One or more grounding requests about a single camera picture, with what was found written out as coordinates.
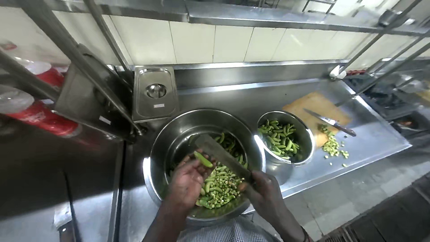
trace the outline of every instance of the stainless steel bowl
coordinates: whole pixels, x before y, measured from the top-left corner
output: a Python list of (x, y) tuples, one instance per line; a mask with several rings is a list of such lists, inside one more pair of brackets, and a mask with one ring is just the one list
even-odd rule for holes
[[(219, 110), (200, 109), (186, 112), (171, 120), (158, 134), (152, 146), (150, 157), (143, 162), (143, 173), (148, 192), (158, 205), (166, 196), (170, 167), (179, 163), (185, 155), (193, 152), (188, 138), (194, 134), (220, 135), (229, 133), (241, 145), (250, 170), (266, 171), (266, 159), (258, 136), (236, 117)], [(207, 209), (195, 207), (187, 222), (197, 226), (207, 226), (224, 222), (243, 213), (250, 205), (241, 196), (221, 208)]]
[(277, 120), (280, 124), (294, 124), (294, 127), (297, 129), (294, 131), (292, 136), (294, 137), (294, 142), (300, 146), (300, 150), (297, 151), (290, 160), (285, 160), (280, 158), (279, 156), (273, 154), (265, 145), (263, 145), (266, 154), (268, 154), (267, 160), (270, 160), (275, 163), (288, 163), (295, 165), (306, 164), (310, 161), (312, 157), (313, 151), (315, 149), (315, 140), (313, 138), (313, 134), (311, 130), (304, 124), (304, 122), (289, 112), (283, 111), (272, 111), (265, 113), (258, 120), (257, 127), (263, 125), (266, 120)]

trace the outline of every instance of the metal rod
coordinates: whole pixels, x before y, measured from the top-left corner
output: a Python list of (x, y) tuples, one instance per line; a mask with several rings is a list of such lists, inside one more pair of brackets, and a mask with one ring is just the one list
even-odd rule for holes
[(335, 1), (334, 1), (334, 3), (333, 3), (332, 5), (330, 5), (330, 7), (329, 7), (329, 9), (327, 10), (326, 14), (328, 14), (328, 13), (330, 12), (330, 10), (335, 6), (336, 1), (337, 1), (337, 0), (335, 0)]
[(392, 21), (387, 27), (382, 29), (382, 31), (375, 36), (364, 48), (362, 48), (348, 63), (342, 67), (339, 71), (339, 73), (343, 72), (348, 66), (350, 66), (355, 60), (358, 59), (370, 46), (372, 46), (376, 41), (378, 41), (384, 34), (388, 33), (392, 27), (394, 26), (394, 23), (396, 23), (399, 19), (402, 19), (406, 14), (408, 14), (416, 5), (418, 5), (422, 0), (415, 0), (409, 5), (402, 13), (397, 15), (397, 17)]
[(363, 92), (365, 92), (366, 90), (368, 90), (369, 88), (371, 88), (372, 86), (374, 86), (375, 84), (377, 84), (379, 81), (381, 81), (382, 79), (386, 78), (387, 76), (389, 76), (393, 72), (397, 71), (400, 67), (402, 67), (405, 64), (407, 64), (409, 61), (417, 58), (420, 54), (426, 52), (428, 49), (430, 49), (430, 43), (424, 45), (423, 47), (421, 47), (421, 49), (417, 50), (415, 53), (413, 53), (412, 55), (410, 55), (408, 58), (404, 59), (399, 64), (395, 65), (389, 71), (385, 72), (383, 75), (381, 75), (380, 77), (376, 78), (371, 83), (369, 83), (369, 84), (365, 85), (364, 87), (362, 87), (359, 91), (357, 91), (357, 93), (355, 93), (354, 95), (351, 95), (348, 99), (346, 99), (346, 100), (344, 100), (342, 102), (337, 103), (336, 106), (337, 107), (342, 106), (345, 103), (347, 103), (350, 100), (352, 100), (353, 98), (355, 98), (356, 96), (362, 94)]
[(393, 56), (391, 59), (389, 59), (388, 61), (384, 62), (380, 67), (378, 67), (376, 70), (372, 71), (372, 73), (376, 73), (380, 70), (382, 70), (383, 68), (385, 68), (387, 65), (389, 65), (391, 62), (393, 62), (394, 60), (396, 60), (399, 56), (403, 55), (406, 51), (408, 51), (409, 49), (411, 49), (414, 45), (416, 45), (418, 42), (420, 42), (421, 40), (424, 39), (424, 36), (420, 36), (418, 39), (414, 40), (414, 42), (410, 43), (408, 46), (406, 46), (403, 50), (401, 50), (400, 52), (398, 52), (395, 56)]
[(121, 100), (100, 78), (98, 73), (90, 66), (88, 61), (78, 50), (78, 44), (67, 32), (54, 13), (43, 0), (18, 0), (22, 10), (41, 28), (58, 48), (83, 72), (95, 87), (118, 109), (121, 115), (141, 133), (141, 128), (135, 124), (129, 111)]
[(2, 50), (0, 50), (0, 66), (21, 82), (35, 89), (42, 96), (52, 101), (56, 101), (60, 96), (60, 93), (51, 85), (37, 78)]
[(121, 63), (121, 66), (124, 68), (124, 71), (126, 72), (126, 76), (128, 78), (128, 86), (131, 87), (131, 84), (134, 81), (133, 72), (130, 70), (129, 64), (127, 63), (126, 58), (124, 57), (123, 53), (121, 52), (120, 47), (118, 46), (117, 42), (115, 41), (114, 36), (112, 35), (111, 31), (109, 30), (108, 25), (103, 19), (103, 16), (101, 15), (100, 7), (96, 5), (94, 0), (83, 0), (86, 6), (88, 7), (89, 12), (91, 13), (92, 17), (94, 18), (95, 22), (97, 23), (98, 27), (100, 28), (101, 33), (104, 35), (107, 43), (111, 47), (112, 51), (114, 52), (115, 56), (118, 58), (118, 60)]
[(307, 7), (307, 5), (309, 4), (309, 2), (310, 2), (310, 0), (307, 0), (306, 4), (305, 4), (305, 5), (304, 5), (304, 7), (303, 7), (302, 12), (304, 12), (304, 10), (306, 9), (306, 7)]

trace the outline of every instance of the cutting board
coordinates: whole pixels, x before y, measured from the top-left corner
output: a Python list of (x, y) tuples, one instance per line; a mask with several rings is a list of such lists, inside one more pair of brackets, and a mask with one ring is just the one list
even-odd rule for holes
[[(326, 124), (326, 122), (308, 114), (303, 108), (314, 111), (321, 116), (334, 119), (342, 126), (351, 122), (351, 119), (344, 112), (319, 92), (310, 93), (283, 106), (282, 110), (296, 115), (310, 128), (315, 138), (317, 148), (323, 146), (324, 143), (328, 141), (327, 135), (318, 130), (318, 125)], [(339, 130), (331, 125), (328, 126), (328, 129), (333, 133), (339, 132)]]

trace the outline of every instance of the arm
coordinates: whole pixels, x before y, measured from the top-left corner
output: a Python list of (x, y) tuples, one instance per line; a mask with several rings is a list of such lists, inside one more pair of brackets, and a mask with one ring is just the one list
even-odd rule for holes
[(285, 242), (312, 241), (306, 231), (285, 206), (276, 178), (261, 171), (253, 171), (254, 188), (242, 183), (244, 191), (257, 213), (269, 222)]
[(191, 157), (186, 156), (175, 169), (169, 193), (142, 242), (174, 242), (184, 229), (185, 219), (199, 197), (204, 180), (212, 171)]

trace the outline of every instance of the steel countertop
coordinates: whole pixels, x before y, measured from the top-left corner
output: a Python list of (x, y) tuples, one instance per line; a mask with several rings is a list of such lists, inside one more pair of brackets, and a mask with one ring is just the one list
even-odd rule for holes
[[(221, 109), (236, 115), (251, 128), (256, 128), (257, 120), (264, 113), (281, 110), (285, 104), (313, 91), (321, 92), (333, 103), (353, 93), (341, 81), (321, 79), (182, 89), (178, 93), (181, 111)], [(268, 162), (267, 172), (273, 174), (281, 184), (283, 198), (411, 146), (360, 97), (340, 108), (352, 119), (347, 127), (357, 133), (357, 137), (349, 137), (342, 132), (336, 135), (339, 142), (345, 141), (344, 149), (349, 152), (349, 158), (339, 156), (326, 159), (326, 153), (317, 149), (311, 162), (300, 167), (291, 168), (287, 164), (276, 166)], [(163, 124), (163, 121), (155, 123), (158, 126)], [(141, 241), (158, 211), (158, 206), (147, 192), (142, 172), (143, 158), (149, 154), (155, 136), (156, 132), (150, 132), (127, 147), (119, 230), (121, 242)], [(254, 208), (251, 206), (245, 213), (252, 211)]]

